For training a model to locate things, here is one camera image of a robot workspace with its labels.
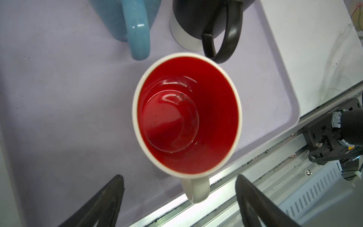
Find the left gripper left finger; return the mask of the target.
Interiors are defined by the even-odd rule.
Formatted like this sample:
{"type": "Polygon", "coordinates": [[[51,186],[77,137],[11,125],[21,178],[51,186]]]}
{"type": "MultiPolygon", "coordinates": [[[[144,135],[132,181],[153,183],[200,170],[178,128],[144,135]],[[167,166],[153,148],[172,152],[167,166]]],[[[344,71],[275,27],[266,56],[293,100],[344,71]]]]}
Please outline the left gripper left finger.
{"type": "Polygon", "coordinates": [[[116,175],[61,227],[114,227],[116,225],[125,187],[124,178],[116,175]]]}

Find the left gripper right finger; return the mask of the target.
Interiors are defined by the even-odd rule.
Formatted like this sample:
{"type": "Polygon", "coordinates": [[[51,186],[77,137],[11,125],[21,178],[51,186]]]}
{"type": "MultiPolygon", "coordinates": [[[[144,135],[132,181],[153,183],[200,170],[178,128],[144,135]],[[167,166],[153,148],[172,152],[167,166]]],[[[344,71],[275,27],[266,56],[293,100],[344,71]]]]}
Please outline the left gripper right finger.
{"type": "Polygon", "coordinates": [[[278,206],[243,175],[235,182],[236,198],[245,227],[298,227],[278,206]]]}

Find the red interior white mug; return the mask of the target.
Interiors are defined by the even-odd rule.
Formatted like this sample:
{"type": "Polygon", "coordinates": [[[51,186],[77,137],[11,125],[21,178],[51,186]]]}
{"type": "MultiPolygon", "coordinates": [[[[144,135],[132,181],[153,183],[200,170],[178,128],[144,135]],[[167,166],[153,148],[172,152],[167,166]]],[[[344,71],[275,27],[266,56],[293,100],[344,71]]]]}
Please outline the red interior white mug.
{"type": "Polygon", "coordinates": [[[179,178],[187,199],[210,193],[209,176],[232,156],[242,132],[237,89],[214,61],[174,53],[152,64],[139,81],[132,122],[147,158],[179,178]]]}

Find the black mug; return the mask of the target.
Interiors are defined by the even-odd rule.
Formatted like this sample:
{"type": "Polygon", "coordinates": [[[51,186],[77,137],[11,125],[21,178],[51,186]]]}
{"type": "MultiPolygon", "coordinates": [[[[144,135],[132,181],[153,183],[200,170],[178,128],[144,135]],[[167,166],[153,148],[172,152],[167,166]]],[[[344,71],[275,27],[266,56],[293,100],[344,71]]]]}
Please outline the black mug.
{"type": "Polygon", "coordinates": [[[170,30],[175,41],[190,51],[203,51],[214,62],[226,62],[242,31],[244,11],[253,1],[173,1],[170,30]]]}

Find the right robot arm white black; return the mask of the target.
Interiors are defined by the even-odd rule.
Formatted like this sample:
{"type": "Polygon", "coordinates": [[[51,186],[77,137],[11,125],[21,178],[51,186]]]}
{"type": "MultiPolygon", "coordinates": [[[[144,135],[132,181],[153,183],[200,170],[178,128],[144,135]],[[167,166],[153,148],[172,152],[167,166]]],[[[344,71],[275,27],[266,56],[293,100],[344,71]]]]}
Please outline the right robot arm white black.
{"type": "Polygon", "coordinates": [[[363,111],[333,112],[331,126],[339,132],[337,141],[343,150],[338,155],[341,175],[347,182],[355,182],[363,175],[363,111]]]}

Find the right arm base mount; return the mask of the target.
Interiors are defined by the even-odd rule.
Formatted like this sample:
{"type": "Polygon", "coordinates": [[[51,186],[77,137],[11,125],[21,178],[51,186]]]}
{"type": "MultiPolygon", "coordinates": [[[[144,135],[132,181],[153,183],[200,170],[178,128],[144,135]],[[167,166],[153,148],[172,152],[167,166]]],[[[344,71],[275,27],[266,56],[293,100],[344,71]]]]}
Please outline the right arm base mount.
{"type": "Polygon", "coordinates": [[[333,112],[340,110],[362,109],[358,98],[351,98],[314,120],[303,128],[303,135],[310,151],[308,158],[311,162],[318,165],[325,165],[331,161],[339,161],[339,154],[343,146],[339,144],[339,132],[331,126],[333,112]]]}

